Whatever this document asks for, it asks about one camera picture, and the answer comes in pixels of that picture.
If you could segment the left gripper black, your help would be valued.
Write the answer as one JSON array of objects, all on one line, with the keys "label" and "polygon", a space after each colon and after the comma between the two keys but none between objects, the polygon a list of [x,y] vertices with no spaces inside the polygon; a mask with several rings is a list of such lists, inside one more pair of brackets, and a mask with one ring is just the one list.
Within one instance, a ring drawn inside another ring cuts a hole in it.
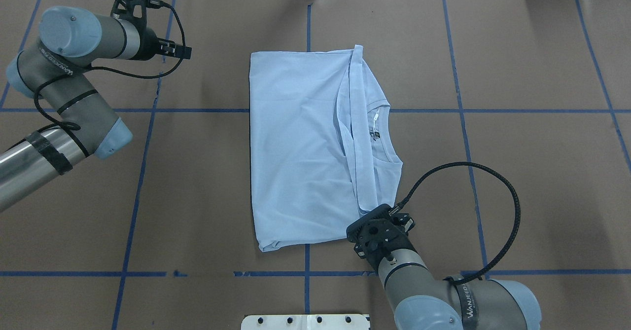
[{"label": "left gripper black", "polygon": [[191,59],[192,48],[181,47],[182,44],[162,40],[153,29],[144,29],[140,36],[140,60],[150,60],[157,54],[178,59]]}]

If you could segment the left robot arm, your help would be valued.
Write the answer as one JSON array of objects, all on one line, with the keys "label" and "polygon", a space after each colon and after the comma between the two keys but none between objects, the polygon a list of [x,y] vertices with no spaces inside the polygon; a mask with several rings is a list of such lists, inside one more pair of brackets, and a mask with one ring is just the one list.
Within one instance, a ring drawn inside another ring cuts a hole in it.
[{"label": "left robot arm", "polygon": [[145,17],[132,13],[104,16],[69,6],[43,13],[38,39],[9,63],[6,76],[49,125],[2,153],[2,211],[84,159],[106,159],[132,141],[131,130],[85,75],[97,59],[149,60],[156,54],[182,62],[192,49],[157,37]]}]

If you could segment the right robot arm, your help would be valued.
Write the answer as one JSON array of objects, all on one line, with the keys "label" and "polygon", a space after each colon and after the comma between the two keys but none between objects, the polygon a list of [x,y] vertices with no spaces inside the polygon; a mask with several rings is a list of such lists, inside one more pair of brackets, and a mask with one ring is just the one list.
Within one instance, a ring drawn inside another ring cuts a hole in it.
[{"label": "right robot arm", "polygon": [[534,293],[512,280],[437,280],[404,235],[366,233],[356,249],[380,278],[399,330],[538,330]]}]

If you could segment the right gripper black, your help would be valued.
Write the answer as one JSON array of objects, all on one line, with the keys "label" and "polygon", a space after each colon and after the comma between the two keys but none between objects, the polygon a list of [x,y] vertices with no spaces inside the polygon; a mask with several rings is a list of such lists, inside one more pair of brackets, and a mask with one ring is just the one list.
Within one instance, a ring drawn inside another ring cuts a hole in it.
[{"label": "right gripper black", "polygon": [[374,271],[378,271],[383,258],[399,249],[409,249],[408,233],[392,233],[390,235],[363,235],[362,250],[365,259]]}]

